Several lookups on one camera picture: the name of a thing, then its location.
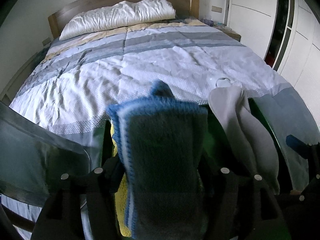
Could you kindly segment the grey sock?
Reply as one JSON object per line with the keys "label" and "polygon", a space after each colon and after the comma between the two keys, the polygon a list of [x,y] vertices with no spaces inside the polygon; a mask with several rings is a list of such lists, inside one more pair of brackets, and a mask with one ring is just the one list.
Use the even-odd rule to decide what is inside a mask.
{"label": "grey sock", "polygon": [[278,195],[277,150],[267,129],[252,115],[244,90],[237,86],[216,88],[210,92],[208,103],[233,153],[254,178],[265,180],[271,192]]}

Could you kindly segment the grey blue-trimmed cloth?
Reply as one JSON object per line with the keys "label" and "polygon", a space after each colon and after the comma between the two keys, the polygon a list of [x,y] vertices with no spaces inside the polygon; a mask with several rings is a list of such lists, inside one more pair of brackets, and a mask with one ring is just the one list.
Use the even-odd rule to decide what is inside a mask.
{"label": "grey blue-trimmed cloth", "polygon": [[200,239],[197,171],[208,112],[177,100],[163,81],[148,96],[109,106],[113,139],[127,179],[124,223],[133,239]]}

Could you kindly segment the yellow white towel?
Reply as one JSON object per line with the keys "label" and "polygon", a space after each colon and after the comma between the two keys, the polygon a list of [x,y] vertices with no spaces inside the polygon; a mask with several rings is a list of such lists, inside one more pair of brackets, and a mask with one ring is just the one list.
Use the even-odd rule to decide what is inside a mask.
{"label": "yellow white towel", "polygon": [[125,225],[125,209],[127,200],[127,179],[126,174],[123,175],[119,185],[119,189],[115,194],[115,204],[117,219],[119,222],[120,232],[124,237],[131,237],[130,229]]}

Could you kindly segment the white sliding wardrobe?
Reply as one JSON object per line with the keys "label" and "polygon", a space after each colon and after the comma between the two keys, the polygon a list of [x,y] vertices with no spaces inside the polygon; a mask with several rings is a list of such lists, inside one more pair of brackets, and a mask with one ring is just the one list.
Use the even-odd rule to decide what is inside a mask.
{"label": "white sliding wardrobe", "polygon": [[227,25],[319,119],[319,20],[304,0],[227,0]]}

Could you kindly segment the right wooden nightstand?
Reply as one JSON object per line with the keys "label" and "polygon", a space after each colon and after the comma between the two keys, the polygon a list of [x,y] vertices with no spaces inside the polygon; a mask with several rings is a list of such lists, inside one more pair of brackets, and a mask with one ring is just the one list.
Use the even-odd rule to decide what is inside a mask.
{"label": "right wooden nightstand", "polygon": [[233,31],[231,28],[224,26],[224,25],[217,25],[217,26],[215,26],[215,28],[222,31],[223,33],[225,33],[229,37],[237,40],[238,42],[241,41],[241,35],[236,33],[235,31]]}

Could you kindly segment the white rolled duvet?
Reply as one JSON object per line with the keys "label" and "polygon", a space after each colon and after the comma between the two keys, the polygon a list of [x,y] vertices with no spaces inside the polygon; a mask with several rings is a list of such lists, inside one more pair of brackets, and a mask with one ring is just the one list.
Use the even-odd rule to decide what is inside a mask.
{"label": "white rolled duvet", "polygon": [[175,18],[176,10],[167,0],[119,2],[74,16],[64,27],[59,40],[80,35]]}

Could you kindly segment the striped blue bed cover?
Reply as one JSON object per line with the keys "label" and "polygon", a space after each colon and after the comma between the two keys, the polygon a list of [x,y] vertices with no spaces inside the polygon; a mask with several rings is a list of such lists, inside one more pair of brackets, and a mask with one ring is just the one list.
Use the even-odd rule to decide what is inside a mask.
{"label": "striped blue bed cover", "polygon": [[[280,193],[254,178],[210,109],[209,77],[244,90],[251,113],[271,135]],[[319,142],[319,128],[294,87],[250,48],[198,21],[149,23],[55,42],[8,106],[81,145],[88,174],[64,173],[44,206],[1,194],[1,239],[133,239],[120,232],[115,194],[125,174],[109,106],[148,96],[155,81],[205,108],[207,132],[197,168],[200,239],[319,239],[319,200],[292,190],[309,183],[309,165],[286,137]]]}

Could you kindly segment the dark glass jar wooden lid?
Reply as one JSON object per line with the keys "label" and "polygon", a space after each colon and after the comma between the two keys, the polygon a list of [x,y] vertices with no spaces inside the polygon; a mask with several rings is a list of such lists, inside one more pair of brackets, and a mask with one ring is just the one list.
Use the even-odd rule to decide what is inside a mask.
{"label": "dark glass jar wooden lid", "polygon": [[1,194],[42,207],[64,173],[83,176],[90,167],[81,145],[1,104]]}

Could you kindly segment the right wall socket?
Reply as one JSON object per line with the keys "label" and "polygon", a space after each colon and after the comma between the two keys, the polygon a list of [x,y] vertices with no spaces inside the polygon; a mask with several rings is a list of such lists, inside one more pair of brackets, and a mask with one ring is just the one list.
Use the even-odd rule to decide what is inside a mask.
{"label": "right wall socket", "polygon": [[222,8],[221,7],[216,7],[212,5],[212,12],[217,12],[217,13],[221,13],[222,12]]}

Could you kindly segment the wall socket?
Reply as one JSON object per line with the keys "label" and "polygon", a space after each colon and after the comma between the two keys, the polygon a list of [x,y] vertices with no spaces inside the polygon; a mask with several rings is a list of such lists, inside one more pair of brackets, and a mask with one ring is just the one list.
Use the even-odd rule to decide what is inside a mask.
{"label": "wall socket", "polygon": [[51,38],[46,38],[45,40],[42,41],[42,45],[45,47],[46,45],[51,43]]}
{"label": "wall socket", "polygon": [[212,5],[212,12],[217,12],[217,13],[221,13],[222,12],[222,8],[221,7],[216,7]]}

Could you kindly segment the left wall socket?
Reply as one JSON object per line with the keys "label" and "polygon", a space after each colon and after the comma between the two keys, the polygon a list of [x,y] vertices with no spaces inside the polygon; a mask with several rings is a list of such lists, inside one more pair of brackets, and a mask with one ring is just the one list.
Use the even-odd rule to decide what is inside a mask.
{"label": "left wall socket", "polygon": [[45,47],[46,45],[51,43],[51,38],[46,38],[45,40],[42,41],[42,45]]}

